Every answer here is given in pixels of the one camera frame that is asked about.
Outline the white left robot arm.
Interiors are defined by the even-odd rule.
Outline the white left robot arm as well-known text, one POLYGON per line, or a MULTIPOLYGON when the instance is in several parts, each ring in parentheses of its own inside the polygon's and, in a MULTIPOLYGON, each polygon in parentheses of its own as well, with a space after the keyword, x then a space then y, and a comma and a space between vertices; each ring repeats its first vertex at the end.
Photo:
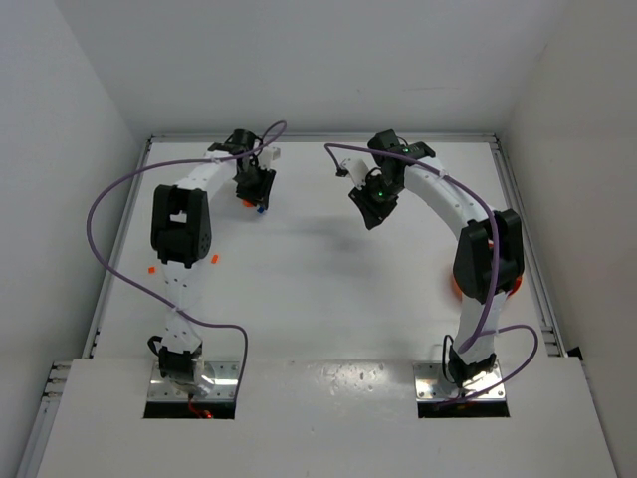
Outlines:
POLYGON ((276 176, 272 162, 281 151, 266 146, 252 149, 258 137, 244 129, 215 142, 204 162, 173 184, 153 193, 150 244, 157 253, 170 303, 164 333, 155 348, 159 372, 178 390, 201 395, 204 390, 203 339, 194 310, 202 298, 205 259, 213 232, 210 200, 229 181, 236 182, 239 199, 265 211, 276 176))

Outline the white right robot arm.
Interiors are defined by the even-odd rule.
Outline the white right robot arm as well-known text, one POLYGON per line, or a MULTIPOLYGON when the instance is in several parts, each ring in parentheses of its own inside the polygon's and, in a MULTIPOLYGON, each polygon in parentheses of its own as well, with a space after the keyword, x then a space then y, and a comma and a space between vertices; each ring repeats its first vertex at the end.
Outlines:
POLYGON ((338 167, 353 183, 349 197, 366 228, 382 224, 407 190, 443 220, 457 241, 452 277, 461 295, 461 316, 443 375, 462 386, 495 365, 493 335, 525 269, 522 220, 514 210, 496 210, 461 187, 422 141, 404 143, 389 129, 367 147, 373 168, 361 159, 346 159, 338 167))

